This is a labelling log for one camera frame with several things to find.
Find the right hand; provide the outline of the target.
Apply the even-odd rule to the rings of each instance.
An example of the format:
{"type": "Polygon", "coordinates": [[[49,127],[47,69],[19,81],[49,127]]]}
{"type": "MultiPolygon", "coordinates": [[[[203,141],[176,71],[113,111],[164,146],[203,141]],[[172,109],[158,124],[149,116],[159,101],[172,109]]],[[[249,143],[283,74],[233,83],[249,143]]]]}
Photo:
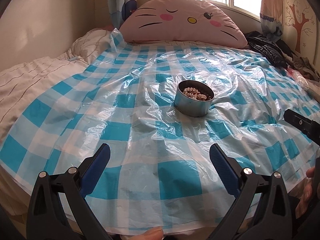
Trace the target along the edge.
{"type": "Polygon", "coordinates": [[[306,176],[306,184],[304,186],[303,195],[300,198],[299,204],[296,207],[296,218],[301,217],[307,210],[308,205],[311,201],[311,196],[313,194],[312,182],[315,174],[315,167],[312,167],[307,170],[306,176]]]}

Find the left hand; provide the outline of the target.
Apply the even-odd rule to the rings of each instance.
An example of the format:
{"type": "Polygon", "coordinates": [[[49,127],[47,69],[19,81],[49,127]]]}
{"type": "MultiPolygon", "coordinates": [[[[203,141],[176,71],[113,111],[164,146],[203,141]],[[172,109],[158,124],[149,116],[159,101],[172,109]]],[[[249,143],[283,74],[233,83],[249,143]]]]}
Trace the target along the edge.
{"type": "Polygon", "coordinates": [[[163,229],[161,226],[158,226],[144,232],[143,234],[130,237],[129,240],[162,240],[163,237],[163,229]]]}

